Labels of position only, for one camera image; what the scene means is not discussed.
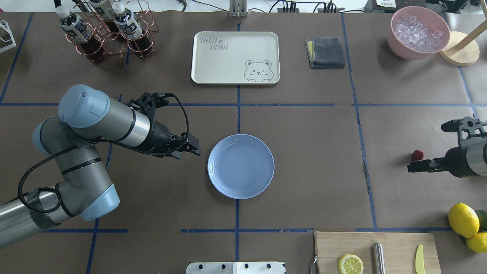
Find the cutting board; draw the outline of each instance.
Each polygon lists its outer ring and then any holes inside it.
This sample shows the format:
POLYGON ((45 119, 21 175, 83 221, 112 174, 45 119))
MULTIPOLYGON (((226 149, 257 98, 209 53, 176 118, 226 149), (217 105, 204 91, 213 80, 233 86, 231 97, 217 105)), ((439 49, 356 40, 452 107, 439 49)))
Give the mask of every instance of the cutting board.
POLYGON ((387 274, 416 274, 414 257, 419 244, 424 246, 425 273, 441 274, 433 234, 372 232, 315 232, 318 273, 340 274, 338 259, 355 254, 362 259, 363 273, 374 274, 372 245, 376 242, 383 246, 387 274))

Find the brown table surface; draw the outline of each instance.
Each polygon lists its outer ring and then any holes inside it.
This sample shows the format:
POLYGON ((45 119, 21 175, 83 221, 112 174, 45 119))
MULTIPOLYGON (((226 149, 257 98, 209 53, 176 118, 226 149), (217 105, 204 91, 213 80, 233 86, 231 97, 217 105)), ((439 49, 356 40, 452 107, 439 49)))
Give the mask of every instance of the brown table surface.
MULTIPOLYGON (((108 172, 120 205, 97 221, 72 218, 0 251, 0 273, 184 273, 190 262, 283 261, 306 273, 313 231, 429 232, 444 274, 485 273, 446 220, 456 202, 487 209, 484 178, 407 172, 414 150, 443 157, 456 135, 440 125, 476 113, 487 118, 487 35, 479 60, 450 65, 439 55, 407 61, 387 46, 391 15, 154 13, 158 52, 91 64, 64 38, 55 13, 0 13, 18 46, 0 54, 0 201, 16 195, 23 173, 43 159, 31 141, 66 90, 83 83, 122 101, 172 92, 186 104, 202 155, 154 158, 113 147, 108 172), (199 31, 272 31, 279 37, 281 79, 274 85, 192 82, 199 31), (304 42, 338 36, 345 69, 312 70, 304 42), (213 146, 243 133, 265 142, 275 159, 270 186, 257 197, 220 194, 206 171, 213 146)), ((447 14, 452 30, 470 32, 484 16, 447 14)), ((178 107, 158 121, 185 130, 178 107)), ((108 146, 97 146, 107 159, 108 146)), ((62 177, 53 162, 24 189, 62 177)))

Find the bear face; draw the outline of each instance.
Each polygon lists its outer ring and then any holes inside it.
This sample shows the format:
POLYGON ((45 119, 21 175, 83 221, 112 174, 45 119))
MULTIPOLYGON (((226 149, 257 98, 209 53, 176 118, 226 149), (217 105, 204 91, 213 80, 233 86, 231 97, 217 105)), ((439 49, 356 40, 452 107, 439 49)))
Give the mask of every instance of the bear face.
POLYGON ((245 79, 248 82, 270 82, 274 73, 271 70, 271 61, 265 60, 262 63, 257 63, 252 60, 245 62, 247 70, 244 73, 245 79))

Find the gray cloth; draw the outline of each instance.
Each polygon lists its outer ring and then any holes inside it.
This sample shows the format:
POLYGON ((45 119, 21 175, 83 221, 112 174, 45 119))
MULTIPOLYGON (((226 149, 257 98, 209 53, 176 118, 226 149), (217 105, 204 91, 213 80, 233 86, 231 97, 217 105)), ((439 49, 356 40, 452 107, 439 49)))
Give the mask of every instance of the gray cloth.
POLYGON ((340 37, 316 37, 306 40, 309 66, 313 69, 344 68, 345 56, 340 37), (313 48, 308 42, 313 41, 313 48))

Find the round plate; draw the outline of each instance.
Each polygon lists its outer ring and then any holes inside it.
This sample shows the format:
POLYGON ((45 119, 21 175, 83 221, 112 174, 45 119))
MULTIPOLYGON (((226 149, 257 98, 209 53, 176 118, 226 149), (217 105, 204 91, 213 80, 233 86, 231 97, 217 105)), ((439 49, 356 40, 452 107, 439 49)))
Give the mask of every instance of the round plate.
POLYGON ((223 195, 252 198, 269 186, 274 176, 274 158, 261 140, 247 134, 231 135, 211 151, 208 175, 223 195))

